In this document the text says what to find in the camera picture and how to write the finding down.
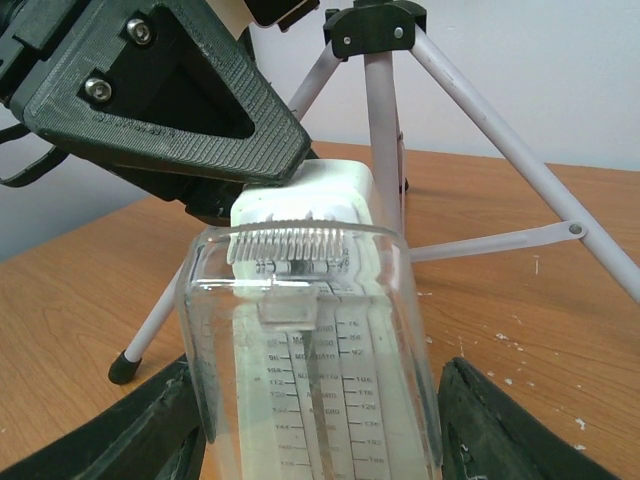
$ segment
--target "tripod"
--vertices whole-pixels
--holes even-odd
[[[638,266],[427,36],[426,10],[404,0],[356,0],[353,8],[327,11],[324,34],[326,48],[292,97],[289,108],[302,120],[340,63],[364,56],[373,176],[391,226],[397,232],[404,232],[407,184],[393,52],[402,50],[415,57],[562,220],[520,232],[412,249],[413,262],[580,239],[618,284],[640,302]],[[127,350],[112,365],[109,378],[114,383],[127,383],[135,374],[142,354],[173,308],[177,276],[178,273]]]

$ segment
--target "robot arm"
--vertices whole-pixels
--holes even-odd
[[[2,184],[26,186],[73,154],[227,224],[244,184],[282,185],[311,144],[238,39],[317,5],[0,0],[0,100],[19,122],[0,143],[32,132],[53,145]]]

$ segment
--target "measuring scale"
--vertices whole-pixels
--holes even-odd
[[[307,196],[312,187],[304,185]],[[306,208],[301,192],[294,197],[288,215]],[[441,478],[436,394],[404,240],[362,223],[268,220],[205,231],[178,286],[219,477]]]

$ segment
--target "rain gauge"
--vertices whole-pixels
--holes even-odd
[[[221,480],[433,480],[441,440],[405,241],[358,162],[246,190],[177,304]]]

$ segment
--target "comb teeth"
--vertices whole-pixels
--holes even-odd
[[[337,228],[274,228],[240,232],[231,248],[230,261],[330,262],[340,260],[344,232]]]

